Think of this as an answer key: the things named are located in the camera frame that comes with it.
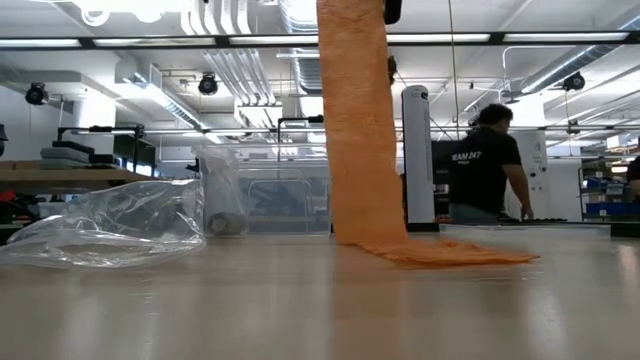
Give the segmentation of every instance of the plastic bag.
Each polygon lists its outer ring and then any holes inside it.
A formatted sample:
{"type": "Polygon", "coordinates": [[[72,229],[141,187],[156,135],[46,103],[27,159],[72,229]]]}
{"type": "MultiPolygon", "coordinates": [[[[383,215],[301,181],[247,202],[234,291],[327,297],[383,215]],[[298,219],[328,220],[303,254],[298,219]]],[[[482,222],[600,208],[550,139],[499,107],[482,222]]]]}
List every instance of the plastic bag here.
{"type": "Polygon", "coordinates": [[[238,183],[238,160],[228,149],[194,147],[204,187],[204,229],[214,236],[238,236],[247,231],[247,211],[238,183]]]}
{"type": "Polygon", "coordinates": [[[84,194],[13,234],[0,264],[124,268],[205,246],[200,181],[142,181],[84,194]]]}

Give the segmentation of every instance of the orange fabric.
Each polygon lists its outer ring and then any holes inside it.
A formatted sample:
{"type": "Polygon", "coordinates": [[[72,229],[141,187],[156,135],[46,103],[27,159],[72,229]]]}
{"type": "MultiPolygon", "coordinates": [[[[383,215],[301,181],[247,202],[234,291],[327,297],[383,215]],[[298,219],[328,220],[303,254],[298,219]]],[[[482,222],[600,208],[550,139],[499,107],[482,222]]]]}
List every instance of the orange fabric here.
{"type": "Polygon", "coordinates": [[[454,241],[411,241],[395,172],[396,135],[381,0],[318,0],[320,62],[339,244],[391,261],[431,266],[520,263],[509,254],[454,241]]]}

